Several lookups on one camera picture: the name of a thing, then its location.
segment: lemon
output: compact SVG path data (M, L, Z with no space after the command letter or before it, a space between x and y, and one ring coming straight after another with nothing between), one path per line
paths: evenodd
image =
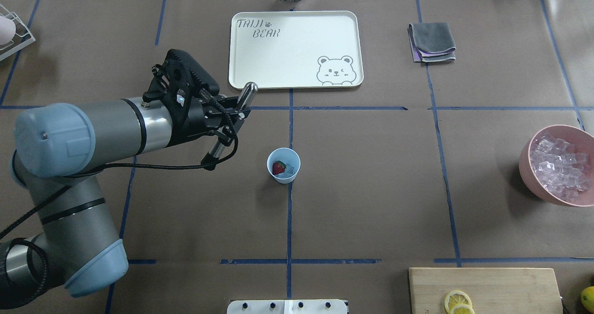
M465 303L459 303L452 307L448 314L475 314L475 310Z
M588 310L588 312L594 313L594 286L585 288L581 292L581 303Z
M470 308L472 308L471 298L466 293L460 291L459 289L455 289L454 291L448 293L445 296L445 299L444 299L444 307L446 310L445 312L449 313L450 309L458 304L468 305Z

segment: bear drawing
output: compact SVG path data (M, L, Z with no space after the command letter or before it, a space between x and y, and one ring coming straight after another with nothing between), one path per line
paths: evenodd
M320 70L318 71L318 80L325 85L353 85L357 74L353 70L353 58L344 56L340 59L330 59L328 57L318 58Z

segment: cutting board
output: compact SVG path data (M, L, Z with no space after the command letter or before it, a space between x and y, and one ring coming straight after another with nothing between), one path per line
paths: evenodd
M553 269L409 268L413 314L445 314L444 297L460 289L476 314L561 314Z

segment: strawberry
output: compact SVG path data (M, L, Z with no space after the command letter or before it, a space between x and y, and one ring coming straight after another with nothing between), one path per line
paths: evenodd
M287 166L279 160L272 164L272 174L278 175L284 173Z

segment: rectangular tray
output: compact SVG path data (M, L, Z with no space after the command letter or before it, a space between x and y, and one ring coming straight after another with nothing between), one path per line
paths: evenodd
M348 11L241 12L231 20L229 83L261 89L358 86L357 17Z

